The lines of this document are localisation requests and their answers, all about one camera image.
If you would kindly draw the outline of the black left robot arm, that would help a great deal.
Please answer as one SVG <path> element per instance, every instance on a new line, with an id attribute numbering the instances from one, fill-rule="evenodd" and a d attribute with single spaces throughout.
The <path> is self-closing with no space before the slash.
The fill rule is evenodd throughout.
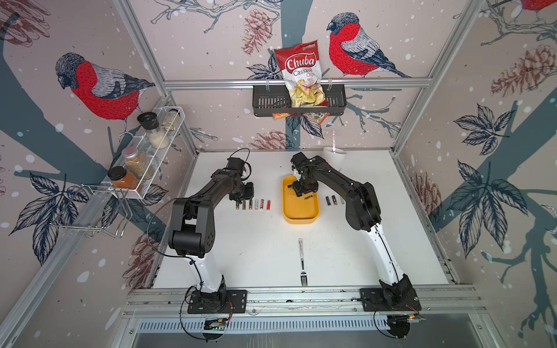
<path id="1" fill-rule="evenodd" d="M 216 240 L 215 208 L 228 197 L 238 204 L 254 197 L 254 185 L 244 176 L 251 165 L 230 157 L 226 167 L 215 171 L 196 194 L 173 202 L 168 246 L 188 259 L 200 279 L 193 300 L 221 308 L 226 300 L 226 282 L 210 254 Z"/>

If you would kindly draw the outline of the yellow plastic storage box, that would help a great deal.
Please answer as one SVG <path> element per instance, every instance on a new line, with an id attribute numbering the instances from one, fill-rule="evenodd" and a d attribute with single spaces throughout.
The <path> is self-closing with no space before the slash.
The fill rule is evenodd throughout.
<path id="1" fill-rule="evenodd" d="M 282 181 L 282 211 L 285 220 L 294 225 L 313 223 L 320 215 L 317 193 L 303 194 L 298 197 L 293 189 L 296 178 L 293 175 Z"/>

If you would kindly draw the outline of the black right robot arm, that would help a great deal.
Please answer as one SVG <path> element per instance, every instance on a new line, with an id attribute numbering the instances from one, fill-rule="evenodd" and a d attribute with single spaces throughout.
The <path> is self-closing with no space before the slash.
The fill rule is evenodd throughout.
<path id="1" fill-rule="evenodd" d="M 345 201 L 345 217 L 356 231 L 364 232 L 379 273 L 383 303 L 389 307 L 402 305 L 413 291 L 409 277 L 395 259 L 381 224 L 381 208 L 375 189 L 369 182 L 360 183 L 334 169 L 320 156 L 293 155 L 292 171 L 297 180 L 292 188 L 298 197 L 316 193 L 319 183 L 327 185 Z"/>

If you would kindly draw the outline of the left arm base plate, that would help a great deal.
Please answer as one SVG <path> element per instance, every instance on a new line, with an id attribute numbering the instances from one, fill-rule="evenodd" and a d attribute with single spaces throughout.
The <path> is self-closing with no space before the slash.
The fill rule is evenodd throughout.
<path id="1" fill-rule="evenodd" d="M 188 314 L 245 313 L 247 290 L 225 290 L 213 293 L 193 291 L 187 299 Z"/>

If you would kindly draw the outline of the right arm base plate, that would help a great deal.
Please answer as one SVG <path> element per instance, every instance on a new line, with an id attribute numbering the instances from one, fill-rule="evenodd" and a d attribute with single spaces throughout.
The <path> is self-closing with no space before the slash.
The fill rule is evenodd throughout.
<path id="1" fill-rule="evenodd" d="M 422 305 L 414 288 L 402 294 L 395 294 L 388 289 L 361 288 L 359 299 L 365 312 L 402 312 L 422 310 Z"/>

